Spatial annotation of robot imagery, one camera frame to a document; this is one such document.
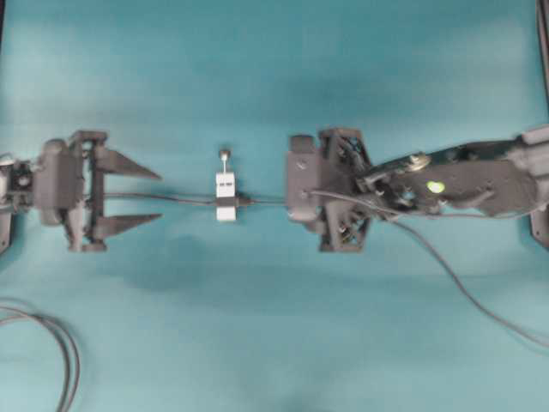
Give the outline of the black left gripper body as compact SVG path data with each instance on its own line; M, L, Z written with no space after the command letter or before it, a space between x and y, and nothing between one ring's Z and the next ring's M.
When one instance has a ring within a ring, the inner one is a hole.
M92 252L106 250L105 174L107 134L78 130L69 140L76 159L76 203L67 211L64 228L69 250Z

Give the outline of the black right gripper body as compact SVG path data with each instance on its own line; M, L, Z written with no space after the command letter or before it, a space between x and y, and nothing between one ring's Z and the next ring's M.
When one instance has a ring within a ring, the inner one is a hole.
M320 250L359 252L371 224L366 208L351 200L362 194L356 177L371 168L359 130L329 128L318 134L321 141L321 184L324 232Z

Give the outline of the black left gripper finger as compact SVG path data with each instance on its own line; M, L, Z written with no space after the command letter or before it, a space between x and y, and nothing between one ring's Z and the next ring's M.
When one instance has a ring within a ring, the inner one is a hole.
M115 236L161 216L162 214L101 216L98 219L98 235Z
M103 173L130 176L140 179L161 180L161 176L152 170L135 163L118 151L106 147L94 149L95 167Z

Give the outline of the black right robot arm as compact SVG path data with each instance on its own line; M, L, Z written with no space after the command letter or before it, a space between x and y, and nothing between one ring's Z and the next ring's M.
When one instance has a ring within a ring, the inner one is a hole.
M548 127L517 137L469 142L432 153L416 153L380 164L355 179L351 195L317 190L358 204L385 218L404 215L443 218L475 210L479 218L528 216L530 233L548 245Z

